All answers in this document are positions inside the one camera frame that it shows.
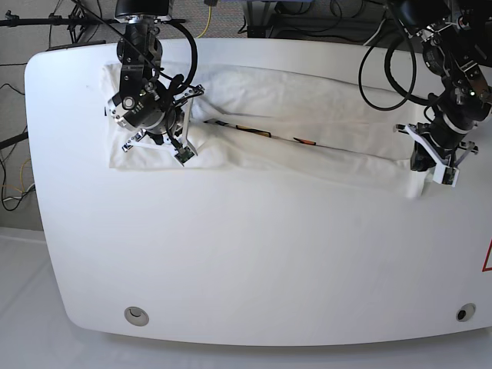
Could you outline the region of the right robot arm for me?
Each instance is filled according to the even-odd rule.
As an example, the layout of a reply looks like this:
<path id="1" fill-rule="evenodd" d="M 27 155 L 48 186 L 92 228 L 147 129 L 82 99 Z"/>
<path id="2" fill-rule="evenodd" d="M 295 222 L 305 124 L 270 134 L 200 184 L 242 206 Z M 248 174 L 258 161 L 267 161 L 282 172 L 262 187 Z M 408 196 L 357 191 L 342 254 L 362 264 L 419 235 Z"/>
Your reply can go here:
<path id="1" fill-rule="evenodd" d="M 118 91 L 109 99 L 111 117 L 122 128 L 133 132 L 122 146 L 129 151 L 144 146 L 143 138 L 152 140 L 151 149 L 168 145 L 175 159 L 184 164 L 196 155 L 188 142 L 188 124 L 193 98 L 204 94 L 201 85 L 193 86 L 198 67 L 198 49 L 191 33 L 171 16 L 172 1 L 119 1 L 115 20 L 125 24 L 117 44 L 121 63 Z M 179 30 L 191 47 L 188 75 L 168 77 L 160 82 L 162 45 L 158 40 L 159 24 Z"/>

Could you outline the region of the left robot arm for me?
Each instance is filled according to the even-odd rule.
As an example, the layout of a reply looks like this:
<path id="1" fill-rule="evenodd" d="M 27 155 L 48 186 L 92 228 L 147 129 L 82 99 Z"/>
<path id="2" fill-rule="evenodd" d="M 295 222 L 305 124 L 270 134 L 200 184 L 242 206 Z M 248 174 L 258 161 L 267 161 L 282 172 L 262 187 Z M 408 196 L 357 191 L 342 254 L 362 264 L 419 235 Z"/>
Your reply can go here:
<path id="1" fill-rule="evenodd" d="M 424 106 L 425 112 L 431 109 L 434 113 L 428 123 L 416 124 L 416 131 L 439 158 L 455 165 L 461 142 L 490 114 L 491 87 L 472 58 L 470 45 L 445 22 L 450 15 L 445 2 L 388 1 L 387 8 L 407 35 L 422 37 L 424 64 L 444 86 L 440 95 L 408 95 L 410 101 Z"/>

